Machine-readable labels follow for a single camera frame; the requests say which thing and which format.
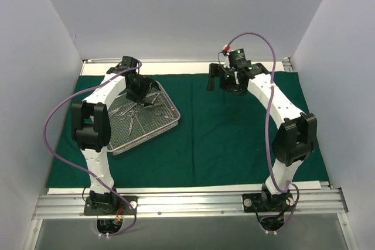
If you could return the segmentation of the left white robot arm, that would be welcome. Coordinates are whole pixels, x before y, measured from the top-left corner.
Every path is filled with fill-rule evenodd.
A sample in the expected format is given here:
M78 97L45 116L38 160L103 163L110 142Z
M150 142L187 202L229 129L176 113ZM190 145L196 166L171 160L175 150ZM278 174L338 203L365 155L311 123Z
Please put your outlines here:
M107 71L98 86L90 88L89 96L71 105L71 135L86 159L91 181L89 199L104 214L112 214L118 207L107 157L111 139L108 108L123 91L128 100L151 107L153 104L145 100L146 96L153 88L158 88L154 80L139 74L139 60L124 59Z

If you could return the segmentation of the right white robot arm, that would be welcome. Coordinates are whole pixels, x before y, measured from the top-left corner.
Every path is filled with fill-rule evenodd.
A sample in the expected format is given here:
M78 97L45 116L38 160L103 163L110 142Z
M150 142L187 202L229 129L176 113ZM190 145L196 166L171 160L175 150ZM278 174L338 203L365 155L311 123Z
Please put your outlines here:
M252 94L266 109L265 142L270 175L263 184L260 203L272 211L281 204L300 165L314 151L317 119L295 106L274 83L274 73L261 63L224 67L209 65L207 89L219 87L237 95Z

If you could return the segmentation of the wire mesh instrument tray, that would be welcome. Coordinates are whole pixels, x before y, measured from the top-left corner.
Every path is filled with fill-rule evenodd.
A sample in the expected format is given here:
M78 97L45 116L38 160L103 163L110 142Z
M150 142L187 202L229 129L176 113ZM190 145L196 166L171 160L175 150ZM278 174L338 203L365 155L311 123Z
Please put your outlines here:
M170 129L175 127L180 120L180 112L168 96L162 85L157 82L157 87L146 95L145 101L152 100L148 97L152 93L161 92L157 102L161 104L153 108L145 108L141 104L132 102L126 98L126 94L120 94L111 104L108 112L122 106L122 111L136 105L135 109L138 111L134 116L134 124L131 136L128 136L128 128L130 118L120 121L117 116L109 118L111 125L111 139L107 145L108 152L113 155L119 155L127 150L130 150ZM161 113L169 116L177 117L176 120L156 117L154 113Z

